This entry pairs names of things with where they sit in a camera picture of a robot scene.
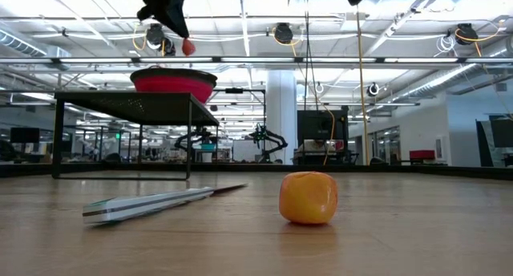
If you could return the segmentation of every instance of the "red box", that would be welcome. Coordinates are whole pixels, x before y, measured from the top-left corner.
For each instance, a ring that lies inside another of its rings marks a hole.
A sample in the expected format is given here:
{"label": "red box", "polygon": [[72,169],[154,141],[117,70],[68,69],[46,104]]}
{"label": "red box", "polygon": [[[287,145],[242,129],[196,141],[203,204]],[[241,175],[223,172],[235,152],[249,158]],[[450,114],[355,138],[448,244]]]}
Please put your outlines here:
{"label": "red box", "polygon": [[410,160],[434,160],[434,150],[410,151]]}

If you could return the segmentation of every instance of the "black table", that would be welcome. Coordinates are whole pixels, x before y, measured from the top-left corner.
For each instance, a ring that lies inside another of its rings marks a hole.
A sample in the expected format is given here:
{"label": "black table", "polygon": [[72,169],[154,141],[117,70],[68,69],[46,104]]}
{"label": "black table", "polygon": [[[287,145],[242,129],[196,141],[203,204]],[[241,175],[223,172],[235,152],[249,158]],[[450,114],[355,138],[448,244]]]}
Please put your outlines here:
{"label": "black table", "polygon": [[[54,179],[76,180],[169,180],[186,181],[191,176],[191,128],[195,126],[216,126],[218,136],[219,121],[190,93],[153,93],[131,91],[81,91],[56,92],[55,133],[52,160]],[[139,124],[139,157],[141,164],[144,125],[187,125],[187,165],[185,178],[162,177],[61,177],[61,149],[65,103],[74,104],[95,112],[102,112],[122,120]]]}

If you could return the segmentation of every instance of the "white wall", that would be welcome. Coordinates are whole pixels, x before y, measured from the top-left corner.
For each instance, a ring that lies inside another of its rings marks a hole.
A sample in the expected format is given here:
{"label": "white wall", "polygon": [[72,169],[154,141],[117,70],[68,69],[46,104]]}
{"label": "white wall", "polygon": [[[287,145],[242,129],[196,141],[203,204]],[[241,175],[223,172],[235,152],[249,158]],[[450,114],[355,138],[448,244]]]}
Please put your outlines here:
{"label": "white wall", "polygon": [[[508,92],[500,92],[505,104],[513,112],[513,81],[508,84]],[[470,92],[465,95],[448,95],[450,149],[454,166],[480,167],[476,120],[489,120],[489,115],[504,114],[493,87]]]}
{"label": "white wall", "polygon": [[[445,95],[441,94],[435,99],[421,100],[421,105],[417,107],[400,107],[393,112],[390,118],[371,118],[371,123],[367,125],[367,132],[377,132],[399,126],[402,160],[410,159],[410,150],[435,150],[436,139],[440,136],[445,137],[446,162],[451,164],[445,98]],[[349,129],[349,137],[362,134],[363,124]]]}

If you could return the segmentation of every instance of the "wooden table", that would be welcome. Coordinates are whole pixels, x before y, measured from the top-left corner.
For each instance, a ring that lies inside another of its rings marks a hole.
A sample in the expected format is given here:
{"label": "wooden table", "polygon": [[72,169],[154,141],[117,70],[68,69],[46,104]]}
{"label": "wooden table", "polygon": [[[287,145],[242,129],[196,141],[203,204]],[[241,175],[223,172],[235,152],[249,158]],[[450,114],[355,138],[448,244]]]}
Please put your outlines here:
{"label": "wooden table", "polygon": [[192,187],[250,186],[96,228],[82,224],[84,204],[184,189],[186,183],[2,179],[0,275],[496,276],[513,271],[512,182],[333,174],[338,213],[330,225],[304,227],[278,213],[283,176],[195,172]]}

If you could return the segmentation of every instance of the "glass wall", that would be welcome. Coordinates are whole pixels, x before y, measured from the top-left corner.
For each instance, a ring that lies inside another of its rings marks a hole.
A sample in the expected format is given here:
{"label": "glass wall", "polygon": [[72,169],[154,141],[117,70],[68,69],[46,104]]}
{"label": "glass wall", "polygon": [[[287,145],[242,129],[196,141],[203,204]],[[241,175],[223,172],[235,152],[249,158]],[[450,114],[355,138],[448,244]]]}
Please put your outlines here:
{"label": "glass wall", "polygon": [[389,164],[401,164],[400,135],[399,127],[387,128],[370,134],[373,156]]}

